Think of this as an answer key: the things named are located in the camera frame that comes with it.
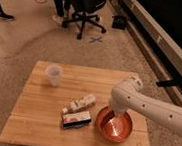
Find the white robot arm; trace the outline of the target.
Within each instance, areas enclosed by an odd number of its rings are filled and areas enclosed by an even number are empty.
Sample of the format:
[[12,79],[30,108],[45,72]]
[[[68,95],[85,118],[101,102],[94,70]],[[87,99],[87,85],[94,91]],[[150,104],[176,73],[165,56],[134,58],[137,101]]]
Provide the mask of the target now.
[[182,107],[145,96],[142,88],[142,80],[137,76],[117,83],[111,90],[111,110],[122,114],[132,109],[182,137]]

